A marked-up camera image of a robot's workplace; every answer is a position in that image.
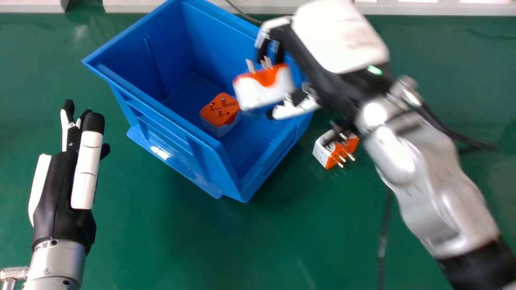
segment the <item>blue crate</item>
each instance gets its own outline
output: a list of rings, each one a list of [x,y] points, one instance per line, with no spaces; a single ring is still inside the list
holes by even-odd
[[[270,121],[263,110],[215,138],[199,112],[254,58],[258,28],[205,0],[169,0],[83,60],[107,81],[127,136],[215,198],[247,202],[307,130],[312,115]],[[290,58],[293,77],[302,74]]]

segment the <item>metal prong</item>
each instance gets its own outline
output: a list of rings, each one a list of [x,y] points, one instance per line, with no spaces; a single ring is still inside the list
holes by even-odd
[[[248,59],[246,59],[246,63],[247,63],[247,69],[249,70],[249,72],[255,73],[253,61],[248,58]]]
[[[272,61],[270,60],[270,57],[265,57],[265,65],[267,65],[267,69],[272,69]]]
[[[348,155],[349,159],[351,159],[351,161],[356,161],[356,160],[357,160],[357,159],[353,156],[353,154],[348,153],[348,152],[346,152],[346,154]]]

